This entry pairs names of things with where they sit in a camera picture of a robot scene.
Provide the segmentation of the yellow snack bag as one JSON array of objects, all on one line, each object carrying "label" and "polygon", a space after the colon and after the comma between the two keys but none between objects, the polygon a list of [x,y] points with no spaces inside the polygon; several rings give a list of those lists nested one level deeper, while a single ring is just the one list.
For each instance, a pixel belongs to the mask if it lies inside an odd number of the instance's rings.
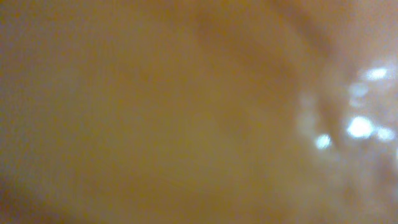
[{"label": "yellow snack bag", "polygon": [[2,1],[2,223],[396,223],[396,1]]}]

